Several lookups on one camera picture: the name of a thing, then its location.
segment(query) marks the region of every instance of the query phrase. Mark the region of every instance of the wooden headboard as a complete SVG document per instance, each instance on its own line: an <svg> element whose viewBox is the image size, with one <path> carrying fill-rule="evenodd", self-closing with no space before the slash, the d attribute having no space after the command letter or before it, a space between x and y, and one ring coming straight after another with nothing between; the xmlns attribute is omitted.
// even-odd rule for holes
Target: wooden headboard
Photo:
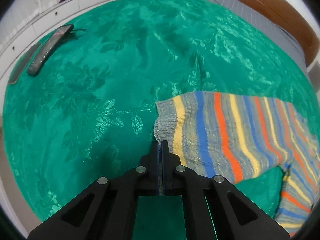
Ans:
<svg viewBox="0 0 320 240"><path fill-rule="evenodd" d="M239 0L284 28L300 43L307 66L319 51L319 39L306 20L286 0Z"/></svg>

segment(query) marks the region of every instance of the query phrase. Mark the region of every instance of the clothing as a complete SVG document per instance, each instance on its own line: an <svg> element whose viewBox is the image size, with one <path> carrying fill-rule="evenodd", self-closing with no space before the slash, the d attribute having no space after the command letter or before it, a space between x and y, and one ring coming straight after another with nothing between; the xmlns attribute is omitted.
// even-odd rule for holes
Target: clothing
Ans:
<svg viewBox="0 0 320 240"><path fill-rule="evenodd" d="M280 166L275 219L294 234L319 198L320 152L291 103L276 98L197 91L157 102L154 136L168 141L181 164L231 183Z"/></svg>

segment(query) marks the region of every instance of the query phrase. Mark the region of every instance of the green bedspread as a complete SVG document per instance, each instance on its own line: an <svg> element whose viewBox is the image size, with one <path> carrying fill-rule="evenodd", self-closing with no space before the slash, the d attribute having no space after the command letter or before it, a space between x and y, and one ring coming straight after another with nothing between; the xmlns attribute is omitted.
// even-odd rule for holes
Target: green bedspread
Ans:
<svg viewBox="0 0 320 240"><path fill-rule="evenodd" d="M40 220L98 177L136 166L153 139L154 102L181 93L221 91L292 102L319 138L318 102L301 70L264 34L219 5L119 0L70 23L86 32L59 46L37 77L25 70L5 95L5 150ZM263 201L254 182L238 187L258 205L268 203L264 210L272 216L282 175L277 170L270 176L258 178L266 179L263 185L279 181L271 198L261 187Z"/></svg>

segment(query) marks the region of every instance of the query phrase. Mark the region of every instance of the black remote control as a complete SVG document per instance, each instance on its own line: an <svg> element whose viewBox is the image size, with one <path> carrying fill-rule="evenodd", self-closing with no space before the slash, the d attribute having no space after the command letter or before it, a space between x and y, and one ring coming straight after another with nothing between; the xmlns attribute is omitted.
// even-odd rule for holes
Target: black remote control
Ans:
<svg viewBox="0 0 320 240"><path fill-rule="evenodd" d="M63 25L59 27L52 36L45 42L42 46L38 54L36 55L35 59L32 61L28 68L28 74L30 76L38 75L39 71L41 70L43 64L46 60L50 57L52 52L57 48L60 41L73 30L73 24Z"/></svg>
<svg viewBox="0 0 320 240"><path fill-rule="evenodd" d="M37 44L33 45L30 49L28 49L28 51L25 53L23 59L18 63L18 65L12 71L12 74L11 74L9 81L8 81L9 85L14 85L17 83L17 81L20 77L20 74L22 73L22 71L26 67L27 63L29 62L29 60L31 59L31 57L33 56L33 54L36 52L36 50L39 48L40 45L41 45L41 43L37 43Z"/></svg>

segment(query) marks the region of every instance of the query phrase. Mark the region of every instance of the mattress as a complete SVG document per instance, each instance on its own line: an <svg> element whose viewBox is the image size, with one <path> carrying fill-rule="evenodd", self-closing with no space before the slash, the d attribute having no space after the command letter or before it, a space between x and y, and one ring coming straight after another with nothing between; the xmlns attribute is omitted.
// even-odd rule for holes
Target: mattress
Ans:
<svg viewBox="0 0 320 240"><path fill-rule="evenodd" d="M270 40L277 44L298 65L304 75L309 79L307 66L302 47L298 41L286 30L271 22L262 14L238 0L207 0L220 4L239 17L246 20L253 27L263 32Z"/></svg>

